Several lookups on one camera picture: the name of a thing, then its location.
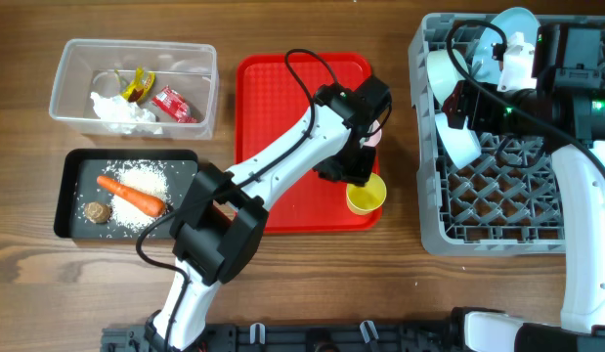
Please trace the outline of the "pink plastic cup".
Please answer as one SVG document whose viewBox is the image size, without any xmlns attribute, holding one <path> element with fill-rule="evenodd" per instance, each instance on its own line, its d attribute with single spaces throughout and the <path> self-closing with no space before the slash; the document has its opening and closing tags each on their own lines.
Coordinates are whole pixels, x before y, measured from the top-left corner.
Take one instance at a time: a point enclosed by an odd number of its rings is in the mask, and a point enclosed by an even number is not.
<svg viewBox="0 0 605 352">
<path fill-rule="evenodd" d="M 380 127 L 380 122 L 378 120 L 375 120 L 374 123 L 370 127 L 370 132 L 372 132 L 372 135 L 365 139 L 365 142 L 364 142 L 365 146 L 376 147 L 379 144 L 381 137 L 382 137 L 382 132 L 379 130 L 379 127 Z"/>
</svg>

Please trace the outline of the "light blue plate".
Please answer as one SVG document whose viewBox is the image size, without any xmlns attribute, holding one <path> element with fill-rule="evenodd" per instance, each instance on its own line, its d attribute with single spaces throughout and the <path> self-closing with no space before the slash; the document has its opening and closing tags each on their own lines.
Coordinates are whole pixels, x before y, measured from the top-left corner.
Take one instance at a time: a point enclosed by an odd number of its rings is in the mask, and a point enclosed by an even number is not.
<svg viewBox="0 0 605 352">
<path fill-rule="evenodd" d="M 535 45 L 537 43 L 540 22 L 532 12 L 525 8 L 515 7 L 503 11 L 492 19 L 492 24 L 499 27 L 510 39 L 515 32 L 524 34 L 526 42 Z M 499 36 L 491 29 L 485 28 L 475 46 L 472 59 L 472 76 L 480 82 L 498 84 L 501 70 L 498 61 L 492 58 L 494 43 L 499 43 Z"/>
</svg>

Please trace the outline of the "light blue bowl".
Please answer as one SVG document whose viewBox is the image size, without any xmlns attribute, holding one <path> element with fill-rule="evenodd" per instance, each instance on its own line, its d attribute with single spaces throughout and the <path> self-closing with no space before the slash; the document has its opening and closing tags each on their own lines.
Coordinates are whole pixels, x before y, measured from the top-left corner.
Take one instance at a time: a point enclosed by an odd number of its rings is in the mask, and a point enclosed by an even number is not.
<svg viewBox="0 0 605 352">
<path fill-rule="evenodd" d="M 447 116 L 442 112 L 435 115 L 435 125 L 441 142 L 457 169 L 466 167 L 482 154 L 476 133 L 466 126 L 451 128 Z"/>
</svg>

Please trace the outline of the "mint green bowl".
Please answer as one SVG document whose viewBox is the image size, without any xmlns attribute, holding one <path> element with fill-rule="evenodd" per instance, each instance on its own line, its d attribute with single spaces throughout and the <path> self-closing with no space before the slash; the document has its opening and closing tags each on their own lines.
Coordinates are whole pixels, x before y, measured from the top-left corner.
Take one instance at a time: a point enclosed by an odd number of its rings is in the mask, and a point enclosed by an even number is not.
<svg viewBox="0 0 605 352">
<path fill-rule="evenodd" d="M 430 52 L 426 57 L 426 71 L 432 94 L 440 105 L 452 94 L 455 85 L 464 79 L 447 50 Z"/>
</svg>

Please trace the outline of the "yellow plastic cup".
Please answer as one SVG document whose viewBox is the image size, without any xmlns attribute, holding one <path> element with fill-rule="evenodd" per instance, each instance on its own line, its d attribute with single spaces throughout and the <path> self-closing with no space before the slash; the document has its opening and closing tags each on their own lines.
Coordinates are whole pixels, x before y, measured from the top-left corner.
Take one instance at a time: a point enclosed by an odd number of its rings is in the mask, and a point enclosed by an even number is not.
<svg viewBox="0 0 605 352">
<path fill-rule="evenodd" d="M 363 186 L 346 186 L 346 204 L 357 215 L 367 215 L 378 209 L 386 200 L 387 188 L 383 179 L 371 173 Z"/>
</svg>

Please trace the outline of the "red snack wrapper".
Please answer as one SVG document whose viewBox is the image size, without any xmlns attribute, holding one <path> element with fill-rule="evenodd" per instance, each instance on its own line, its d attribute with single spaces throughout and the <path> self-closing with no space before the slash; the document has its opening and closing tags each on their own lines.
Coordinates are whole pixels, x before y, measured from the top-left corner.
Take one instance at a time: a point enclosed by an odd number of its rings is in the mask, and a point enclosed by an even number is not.
<svg viewBox="0 0 605 352">
<path fill-rule="evenodd" d="M 178 123 L 197 123 L 185 98 L 169 85 L 157 93 L 151 103 Z"/>
</svg>

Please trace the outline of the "yellow silver foil wrapper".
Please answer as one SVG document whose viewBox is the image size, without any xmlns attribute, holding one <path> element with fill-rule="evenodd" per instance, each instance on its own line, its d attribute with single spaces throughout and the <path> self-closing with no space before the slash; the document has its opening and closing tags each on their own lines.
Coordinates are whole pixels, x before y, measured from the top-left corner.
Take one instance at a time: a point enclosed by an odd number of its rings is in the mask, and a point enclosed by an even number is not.
<svg viewBox="0 0 605 352">
<path fill-rule="evenodd" d="M 155 82 L 155 74 L 139 66 L 132 80 L 128 80 L 116 69 L 114 71 L 120 85 L 120 96 L 129 103 L 139 104 L 151 90 Z"/>
</svg>

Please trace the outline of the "pile of white rice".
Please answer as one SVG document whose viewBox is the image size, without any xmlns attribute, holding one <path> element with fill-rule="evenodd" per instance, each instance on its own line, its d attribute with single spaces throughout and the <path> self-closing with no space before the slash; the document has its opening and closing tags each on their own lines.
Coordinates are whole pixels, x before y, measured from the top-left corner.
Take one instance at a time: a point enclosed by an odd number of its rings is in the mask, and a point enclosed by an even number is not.
<svg viewBox="0 0 605 352">
<path fill-rule="evenodd" d="M 93 223 L 85 217 L 84 207 L 86 203 L 97 201 L 110 207 L 111 216 L 106 223 L 93 224 L 106 227 L 111 237 L 112 232 L 116 231 L 122 231 L 126 237 L 129 237 L 130 233 L 144 230 L 162 215 L 150 217 L 144 214 L 129 202 L 101 187 L 97 183 L 97 177 L 104 175 L 125 186 L 160 198 L 166 204 L 165 214 L 169 209 L 171 197 L 170 185 L 164 166 L 164 162 L 145 159 L 109 160 L 103 168 L 87 171 L 85 176 L 88 176 L 90 181 L 84 185 L 93 187 L 93 197 L 87 198 L 81 205 L 82 217 Z"/>
</svg>

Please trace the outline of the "orange carrot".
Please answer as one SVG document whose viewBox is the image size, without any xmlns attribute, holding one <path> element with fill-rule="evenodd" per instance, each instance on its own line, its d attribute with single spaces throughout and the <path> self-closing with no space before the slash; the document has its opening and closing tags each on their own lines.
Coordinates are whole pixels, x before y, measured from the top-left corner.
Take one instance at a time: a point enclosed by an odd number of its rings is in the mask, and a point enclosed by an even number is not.
<svg viewBox="0 0 605 352">
<path fill-rule="evenodd" d="M 150 217 L 159 217 L 166 211 L 166 204 L 160 198 L 125 186 L 107 176 L 98 176 L 97 183 L 107 191 L 129 202 Z"/>
</svg>

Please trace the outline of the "white napkin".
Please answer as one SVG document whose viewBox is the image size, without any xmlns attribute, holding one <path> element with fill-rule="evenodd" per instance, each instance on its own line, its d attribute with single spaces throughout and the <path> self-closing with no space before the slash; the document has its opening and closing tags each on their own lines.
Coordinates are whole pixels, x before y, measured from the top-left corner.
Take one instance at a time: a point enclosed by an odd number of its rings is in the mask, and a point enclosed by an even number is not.
<svg viewBox="0 0 605 352">
<path fill-rule="evenodd" d="M 122 96 L 105 98 L 96 92 L 90 94 L 96 116 L 114 133 L 133 134 L 137 132 L 159 135 L 160 127 L 155 126 L 156 116 L 150 110 L 129 103 Z"/>
</svg>

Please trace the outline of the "brown food lump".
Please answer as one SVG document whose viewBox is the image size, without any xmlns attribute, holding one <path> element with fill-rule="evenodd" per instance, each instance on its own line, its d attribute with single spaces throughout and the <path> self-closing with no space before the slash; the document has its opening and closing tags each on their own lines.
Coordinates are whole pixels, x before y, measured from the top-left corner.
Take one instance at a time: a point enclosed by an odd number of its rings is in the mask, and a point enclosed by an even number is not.
<svg viewBox="0 0 605 352">
<path fill-rule="evenodd" d="M 85 204 L 84 215 L 95 224 L 103 224 L 109 220 L 111 209 L 107 204 L 93 201 Z"/>
</svg>

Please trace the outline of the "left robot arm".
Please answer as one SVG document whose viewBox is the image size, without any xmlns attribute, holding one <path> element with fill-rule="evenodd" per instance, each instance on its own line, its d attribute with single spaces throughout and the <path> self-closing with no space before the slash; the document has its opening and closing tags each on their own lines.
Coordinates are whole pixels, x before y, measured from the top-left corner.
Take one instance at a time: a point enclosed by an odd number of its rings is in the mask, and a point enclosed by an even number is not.
<svg viewBox="0 0 605 352">
<path fill-rule="evenodd" d="M 259 154 L 222 171 L 203 164 L 168 219 L 175 277 L 163 308 L 146 325 L 155 351 L 184 351 L 205 329 L 219 287 L 256 253 L 271 208 L 309 171 L 333 183 L 364 185 L 376 150 L 374 121 L 391 109 L 389 87 L 375 76 L 356 90 L 323 85 L 305 114 Z"/>
</svg>

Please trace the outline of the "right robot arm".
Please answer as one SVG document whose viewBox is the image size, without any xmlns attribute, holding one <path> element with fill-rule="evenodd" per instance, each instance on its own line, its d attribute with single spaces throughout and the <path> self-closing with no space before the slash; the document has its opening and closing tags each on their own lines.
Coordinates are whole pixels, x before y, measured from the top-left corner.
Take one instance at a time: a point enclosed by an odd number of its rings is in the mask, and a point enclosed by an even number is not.
<svg viewBox="0 0 605 352">
<path fill-rule="evenodd" d="M 461 75 L 442 110 L 450 127 L 541 137 L 563 206 L 566 284 L 560 324 L 504 312 L 455 308 L 450 343 L 464 351 L 605 351 L 605 87 L 598 70 L 601 29 L 552 23 L 538 29 L 531 76 L 537 84 L 501 92 Z"/>
</svg>

